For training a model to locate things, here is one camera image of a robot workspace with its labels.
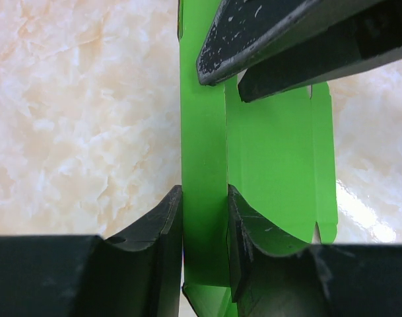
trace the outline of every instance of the white marble pattern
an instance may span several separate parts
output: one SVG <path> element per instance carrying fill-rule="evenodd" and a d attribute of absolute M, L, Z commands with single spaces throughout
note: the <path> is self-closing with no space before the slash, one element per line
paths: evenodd
<path fill-rule="evenodd" d="M 177 5 L 0 0 L 0 234 L 108 236 L 180 183 Z M 330 87 L 337 241 L 402 242 L 402 61 Z"/>

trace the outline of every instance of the green cardboard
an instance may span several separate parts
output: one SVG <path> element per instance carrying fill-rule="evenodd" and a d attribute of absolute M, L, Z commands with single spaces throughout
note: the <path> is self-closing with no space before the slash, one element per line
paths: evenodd
<path fill-rule="evenodd" d="M 199 317 L 237 317 L 229 287 L 185 285 L 184 293 Z"/>
<path fill-rule="evenodd" d="M 299 88 L 240 101 L 236 78 L 226 82 L 228 181 L 265 218 L 311 242 L 337 233 L 331 97 L 327 84 L 312 98 Z"/>
<path fill-rule="evenodd" d="M 181 0 L 180 98 L 185 283 L 228 286 L 224 85 L 202 87 L 195 61 L 219 0 Z"/>

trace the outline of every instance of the marble surface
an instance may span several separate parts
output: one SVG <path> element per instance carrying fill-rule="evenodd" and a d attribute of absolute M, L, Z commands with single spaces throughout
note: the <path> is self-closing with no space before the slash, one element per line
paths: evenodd
<path fill-rule="evenodd" d="M 109 236 L 180 183 L 177 6 L 0 0 L 0 234 Z M 402 242 L 402 61 L 330 88 L 337 242 Z"/>

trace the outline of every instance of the beige marble background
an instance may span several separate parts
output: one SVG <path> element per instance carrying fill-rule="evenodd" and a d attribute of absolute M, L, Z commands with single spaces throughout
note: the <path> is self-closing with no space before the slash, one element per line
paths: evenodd
<path fill-rule="evenodd" d="M 0 0 L 0 234 L 108 236 L 180 183 L 176 16 Z M 402 242 L 402 61 L 330 86 L 337 241 Z"/>

